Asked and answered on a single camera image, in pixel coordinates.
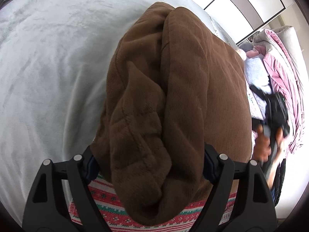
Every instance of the silver screw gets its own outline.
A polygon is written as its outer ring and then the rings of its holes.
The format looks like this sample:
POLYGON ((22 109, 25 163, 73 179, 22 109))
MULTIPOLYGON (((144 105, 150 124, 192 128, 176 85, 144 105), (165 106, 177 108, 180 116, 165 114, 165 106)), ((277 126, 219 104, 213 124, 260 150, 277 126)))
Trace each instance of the silver screw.
POLYGON ((82 159, 82 155, 76 154, 73 158, 75 161, 80 161, 82 159))
POLYGON ((256 162, 256 160, 250 160, 250 164, 252 165, 252 166, 256 166, 257 165, 257 162, 256 162))
POLYGON ((225 153, 222 153, 222 154, 219 155, 219 158, 222 159, 222 160, 227 160, 228 156, 225 153))
POLYGON ((46 159, 45 161, 43 161, 43 165, 47 166, 50 164, 50 159, 46 159))

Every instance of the brown fabric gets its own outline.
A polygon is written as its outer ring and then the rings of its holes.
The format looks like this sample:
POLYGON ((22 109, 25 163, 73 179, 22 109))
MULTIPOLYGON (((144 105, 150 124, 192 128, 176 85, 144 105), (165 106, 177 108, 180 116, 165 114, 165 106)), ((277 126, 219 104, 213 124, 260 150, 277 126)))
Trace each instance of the brown fabric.
POLYGON ((204 142, 233 160, 250 159, 243 65, 192 12, 165 3, 121 39, 91 150, 135 221, 161 224, 208 197, 204 142))

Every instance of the white bed sheet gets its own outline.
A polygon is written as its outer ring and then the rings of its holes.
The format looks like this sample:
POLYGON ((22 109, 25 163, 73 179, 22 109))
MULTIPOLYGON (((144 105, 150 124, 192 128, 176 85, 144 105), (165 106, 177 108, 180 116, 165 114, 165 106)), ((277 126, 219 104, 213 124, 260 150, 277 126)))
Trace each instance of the white bed sheet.
POLYGON ((118 41, 156 1, 187 7, 215 33, 191 0, 13 0, 0 10, 0 201, 19 224, 42 161, 92 142, 118 41))

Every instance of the person's arm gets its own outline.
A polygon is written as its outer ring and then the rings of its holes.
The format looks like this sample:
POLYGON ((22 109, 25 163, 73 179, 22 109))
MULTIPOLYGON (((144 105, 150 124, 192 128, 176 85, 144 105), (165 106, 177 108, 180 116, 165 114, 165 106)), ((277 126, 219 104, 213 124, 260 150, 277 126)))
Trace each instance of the person's arm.
MULTIPOLYGON (((268 160, 268 156, 271 153, 271 148, 269 146, 270 140, 268 137, 264 136, 263 127, 261 125, 258 126, 258 128, 256 129, 256 132, 258 136, 255 140, 256 143, 253 149, 252 159, 265 162, 268 160)), ((270 190, 272 189, 272 186, 273 186, 273 181, 275 179, 277 167, 285 157, 284 140, 283 140, 283 133, 282 133, 281 128, 279 128, 277 131, 276 141, 278 143, 278 150, 277 150, 276 157, 272 163, 269 178, 267 179, 267 185, 270 190)))

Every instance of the pink blanket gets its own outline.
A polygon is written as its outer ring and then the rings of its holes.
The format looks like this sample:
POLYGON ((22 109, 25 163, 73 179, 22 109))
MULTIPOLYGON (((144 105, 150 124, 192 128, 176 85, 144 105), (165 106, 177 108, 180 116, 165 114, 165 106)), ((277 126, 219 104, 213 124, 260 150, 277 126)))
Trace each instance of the pink blanket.
POLYGON ((257 40, 260 40, 260 42, 256 42, 256 39, 254 39, 254 42, 261 44, 261 46, 255 46, 254 48, 265 56, 265 68, 271 77, 274 91, 281 92, 286 98, 290 116, 289 123, 294 130, 293 136, 291 135, 288 139, 289 151, 294 153, 300 146, 304 128, 303 100, 302 95, 299 93, 298 76, 286 48, 275 32, 266 29, 260 33, 257 40), (288 61, 287 64, 284 62, 282 54, 278 53, 278 48, 284 53, 288 61))

